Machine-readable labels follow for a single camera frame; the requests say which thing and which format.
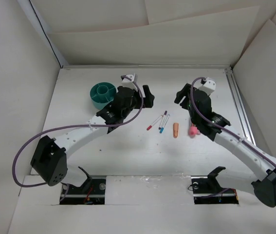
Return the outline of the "purple capped white marker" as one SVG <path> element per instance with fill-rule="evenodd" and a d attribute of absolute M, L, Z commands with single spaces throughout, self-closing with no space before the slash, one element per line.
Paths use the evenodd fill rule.
<path fill-rule="evenodd" d="M 162 119 L 161 119 L 161 122 L 160 122 L 160 125 L 159 125 L 159 128 L 158 128 L 159 130 L 161 130 L 161 128 L 162 128 L 162 126 L 164 124 L 164 121 L 166 119 L 166 115 L 167 115 L 167 110 L 165 110 L 165 112 L 164 112 L 164 114 L 162 116 Z"/>

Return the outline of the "red capped white marker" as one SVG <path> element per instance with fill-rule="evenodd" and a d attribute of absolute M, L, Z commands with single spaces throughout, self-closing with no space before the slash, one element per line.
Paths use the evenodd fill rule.
<path fill-rule="evenodd" d="M 160 120 L 162 120 L 163 116 L 160 115 L 158 118 L 156 118 L 148 127 L 147 131 L 149 131 L 152 127 L 154 127 Z"/>

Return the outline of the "blue capped white marker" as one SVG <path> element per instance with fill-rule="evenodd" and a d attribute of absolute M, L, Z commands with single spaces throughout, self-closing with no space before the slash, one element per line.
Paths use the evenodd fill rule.
<path fill-rule="evenodd" d="M 167 116 L 165 117 L 164 123 L 162 124 L 162 127 L 161 127 L 161 129 L 160 129 L 160 134 L 164 131 L 164 128 L 165 128 L 165 126 L 166 126 L 166 124 L 167 124 L 167 122 L 168 122 L 168 120 L 169 120 L 169 117 L 170 117 L 170 115 L 167 115 Z"/>

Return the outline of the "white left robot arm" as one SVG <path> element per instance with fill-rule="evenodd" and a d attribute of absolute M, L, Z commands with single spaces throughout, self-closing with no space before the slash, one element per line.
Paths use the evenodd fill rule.
<path fill-rule="evenodd" d="M 124 125 L 132 110 L 152 108 L 154 95 L 147 85 L 141 94 L 137 87 L 119 86 L 112 101 L 98 111 L 86 124 L 55 138 L 43 136 L 31 160 L 32 168 L 48 186 L 71 184 L 79 193 L 90 189 L 90 175 L 81 167 L 68 166 L 68 158 L 92 140 Z"/>

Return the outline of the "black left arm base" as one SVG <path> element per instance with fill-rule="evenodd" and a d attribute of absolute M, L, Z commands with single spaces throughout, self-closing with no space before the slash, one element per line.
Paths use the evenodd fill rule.
<path fill-rule="evenodd" d="M 82 167 L 77 167 L 76 172 L 68 171 L 67 175 L 76 175 L 81 186 L 63 183 L 59 198 L 60 205 L 104 205 L 107 177 L 104 175 L 92 176 Z"/>

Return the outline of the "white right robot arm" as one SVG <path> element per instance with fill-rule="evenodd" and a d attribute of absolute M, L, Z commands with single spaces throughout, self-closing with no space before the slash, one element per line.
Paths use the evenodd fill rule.
<path fill-rule="evenodd" d="M 206 198 L 237 189 L 255 195 L 268 207 L 275 207 L 276 158 L 241 137 L 227 119 L 213 112 L 210 94 L 214 90 L 215 85 L 208 88 L 204 83 L 195 88 L 187 83 L 177 92 L 174 102 L 188 110 L 191 122 L 202 135 L 227 149 L 246 165 L 251 173 L 234 173 L 223 166 L 215 168 L 203 176 L 203 184 L 209 190 Z"/>

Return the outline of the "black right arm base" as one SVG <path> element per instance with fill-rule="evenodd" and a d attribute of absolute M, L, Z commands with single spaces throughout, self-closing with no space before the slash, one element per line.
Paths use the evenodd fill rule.
<path fill-rule="evenodd" d="M 225 167 L 217 167 L 208 175 L 191 176 L 191 184 L 187 190 L 193 193 L 194 204 L 236 204 L 239 205 L 237 192 L 234 189 L 222 188 L 216 177 Z"/>

